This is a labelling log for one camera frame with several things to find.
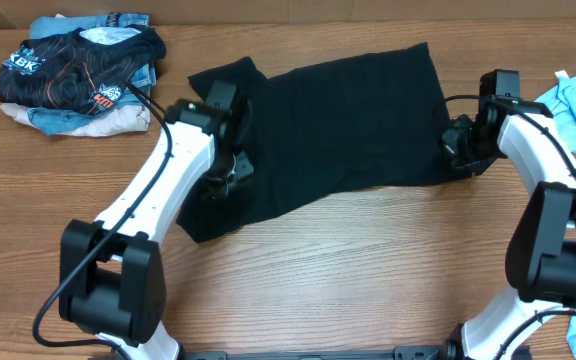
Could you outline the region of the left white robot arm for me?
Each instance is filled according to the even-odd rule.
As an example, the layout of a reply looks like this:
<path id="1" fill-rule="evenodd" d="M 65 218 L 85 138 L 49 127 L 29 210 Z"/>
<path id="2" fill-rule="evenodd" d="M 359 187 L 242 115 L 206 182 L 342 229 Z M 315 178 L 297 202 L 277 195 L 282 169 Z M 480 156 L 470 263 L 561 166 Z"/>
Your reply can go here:
<path id="1" fill-rule="evenodd" d="M 250 166 L 237 140 L 252 116 L 246 100 L 179 100 L 161 115 L 159 139 L 134 179 L 93 222 L 61 237 L 60 317 L 122 359 L 180 359 L 162 317 L 167 289 L 161 247 L 191 189 L 206 179 L 230 190 Z"/>

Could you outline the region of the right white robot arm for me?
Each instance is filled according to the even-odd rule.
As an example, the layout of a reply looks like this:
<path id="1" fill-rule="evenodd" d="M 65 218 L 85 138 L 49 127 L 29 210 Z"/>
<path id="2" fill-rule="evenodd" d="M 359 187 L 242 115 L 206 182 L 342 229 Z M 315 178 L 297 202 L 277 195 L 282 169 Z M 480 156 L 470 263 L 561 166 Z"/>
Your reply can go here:
<path id="1" fill-rule="evenodd" d="M 439 359 L 527 359 L 524 342 L 554 317 L 576 317 L 576 160 L 545 105 L 481 96 L 474 119 L 442 135 L 451 165 L 480 175 L 495 160 L 515 166 L 530 196 L 508 244 L 505 287 L 458 325 Z"/>

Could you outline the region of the black t-shirt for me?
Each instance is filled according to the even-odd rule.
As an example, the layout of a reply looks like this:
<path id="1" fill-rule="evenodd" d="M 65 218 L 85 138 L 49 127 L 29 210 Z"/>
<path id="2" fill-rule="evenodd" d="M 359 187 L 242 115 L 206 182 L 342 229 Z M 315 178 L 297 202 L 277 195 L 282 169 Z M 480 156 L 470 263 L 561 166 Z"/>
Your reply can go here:
<path id="1" fill-rule="evenodd" d="M 211 194 L 195 184 L 177 222 L 196 242 L 284 215 L 332 193 L 455 181 L 440 136 L 449 122 L 428 46 L 345 58 L 268 78 L 250 58 L 189 79 L 206 97 L 217 81 L 252 105 L 243 184 Z"/>

